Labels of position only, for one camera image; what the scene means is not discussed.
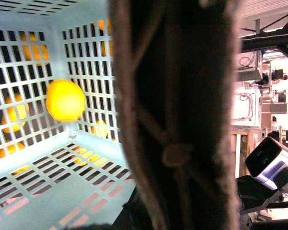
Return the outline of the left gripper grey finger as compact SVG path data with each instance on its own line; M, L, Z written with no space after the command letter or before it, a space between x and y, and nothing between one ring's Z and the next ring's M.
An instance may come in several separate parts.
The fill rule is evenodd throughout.
M240 0L112 0L126 160L156 230L237 230L230 150Z

